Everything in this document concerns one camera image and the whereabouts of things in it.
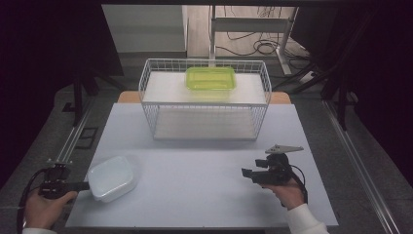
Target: wooden table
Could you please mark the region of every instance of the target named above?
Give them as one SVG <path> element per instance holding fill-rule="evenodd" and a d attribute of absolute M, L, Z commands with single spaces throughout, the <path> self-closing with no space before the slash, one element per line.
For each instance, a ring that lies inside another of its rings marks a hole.
<path fill-rule="evenodd" d="M 140 103 L 138 91 L 124 91 L 118 98 L 119 103 Z M 291 104 L 289 95 L 284 92 L 273 92 L 270 104 Z"/>

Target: white wire basket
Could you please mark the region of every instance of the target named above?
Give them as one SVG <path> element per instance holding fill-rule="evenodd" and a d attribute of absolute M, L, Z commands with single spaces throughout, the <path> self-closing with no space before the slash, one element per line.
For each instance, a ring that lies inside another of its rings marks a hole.
<path fill-rule="evenodd" d="M 232 67 L 236 88 L 191 91 L 190 67 Z M 256 140 L 271 99 L 264 61 L 149 59 L 139 81 L 144 113 L 154 139 Z"/>

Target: white plastic container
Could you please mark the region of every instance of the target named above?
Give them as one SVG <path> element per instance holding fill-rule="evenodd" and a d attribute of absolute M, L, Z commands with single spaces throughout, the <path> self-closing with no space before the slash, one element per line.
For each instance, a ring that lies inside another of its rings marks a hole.
<path fill-rule="evenodd" d="M 109 159 L 88 171 L 88 180 L 94 199 L 111 202 L 136 187 L 131 164 L 122 156 Z"/>

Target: black curtain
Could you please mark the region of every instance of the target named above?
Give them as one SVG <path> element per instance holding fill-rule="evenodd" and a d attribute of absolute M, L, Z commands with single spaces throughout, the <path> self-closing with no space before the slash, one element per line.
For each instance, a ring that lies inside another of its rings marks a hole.
<path fill-rule="evenodd" d="M 413 61 L 410 7 L 382 4 L 351 58 L 356 112 L 413 184 Z"/>
<path fill-rule="evenodd" d="M 0 3 L 0 182 L 3 186 L 74 71 L 123 75 L 100 5 Z"/>

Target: metal stand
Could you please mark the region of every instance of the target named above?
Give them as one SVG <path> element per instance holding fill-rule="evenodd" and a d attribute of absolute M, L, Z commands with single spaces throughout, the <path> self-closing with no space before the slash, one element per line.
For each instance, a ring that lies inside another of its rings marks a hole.
<path fill-rule="evenodd" d="M 290 75 L 291 69 L 285 59 L 285 46 L 294 23 L 297 7 L 288 19 L 247 19 L 247 18 L 217 18 L 215 6 L 212 6 L 210 18 L 209 59 L 215 59 L 215 32 L 274 32 L 283 33 L 282 41 L 277 47 L 277 56 L 284 75 Z"/>

